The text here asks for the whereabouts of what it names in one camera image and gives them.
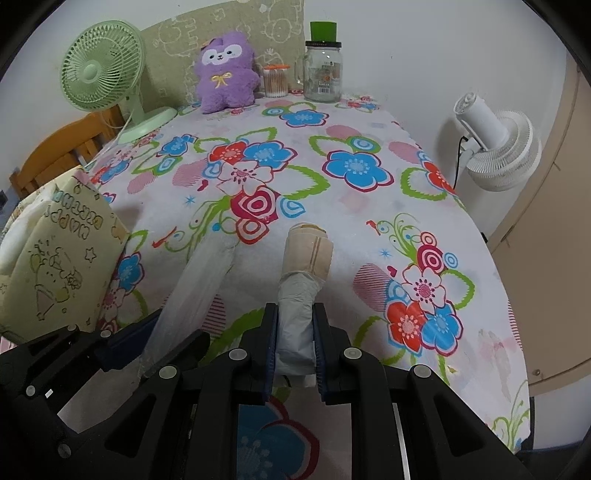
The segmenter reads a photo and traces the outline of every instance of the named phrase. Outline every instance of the white fan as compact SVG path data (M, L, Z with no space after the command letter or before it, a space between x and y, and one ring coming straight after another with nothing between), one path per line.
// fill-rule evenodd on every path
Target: white fan
M501 192L525 182L539 165L540 139L524 113L495 115L473 92L456 102L454 113L472 136L463 146L458 177L466 168L481 189Z

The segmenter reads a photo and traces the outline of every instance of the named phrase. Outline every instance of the fan base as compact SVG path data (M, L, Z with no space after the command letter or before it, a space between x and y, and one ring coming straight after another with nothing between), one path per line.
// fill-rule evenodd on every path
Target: fan base
M145 114L145 120L124 130L119 137L119 143L130 143L148 135L151 131L170 122L177 116L177 111L169 106L163 106Z

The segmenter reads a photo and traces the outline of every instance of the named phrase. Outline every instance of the black power cord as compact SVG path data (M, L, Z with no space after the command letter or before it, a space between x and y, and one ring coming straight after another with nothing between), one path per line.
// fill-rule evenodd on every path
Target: black power cord
M456 161L456 179L453 181L453 188L456 188L457 185L457 175L460 171L460 155L462 155L462 142L467 142L468 137L462 136L460 141L457 144L457 161Z

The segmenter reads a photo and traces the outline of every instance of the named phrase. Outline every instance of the floral bedsheet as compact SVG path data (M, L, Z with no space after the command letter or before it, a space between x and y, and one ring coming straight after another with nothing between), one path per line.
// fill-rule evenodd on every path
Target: floral bedsheet
M235 263L203 324L210 361L276 301L288 229L315 223L334 242L318 301L355 346L429 365L511 450L529 435L524 358L492 258L437 166L370 97L327 105L296 92L211 115L196 103L89 173L133 232L100 328L159 308L204 236L232 235ZM276 388L239 424L240 479L350 477L348 408L315 389Z

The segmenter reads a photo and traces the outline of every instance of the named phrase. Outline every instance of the yellow bow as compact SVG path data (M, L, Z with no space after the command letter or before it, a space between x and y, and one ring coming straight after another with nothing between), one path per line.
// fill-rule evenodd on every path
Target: yellow bow
M217 82L216 88L219 88L222 83L225 86L228 86L225 79L231 79L231 78L232 78L232 74L230 72L226 72L223 75L212 76L212 82Z

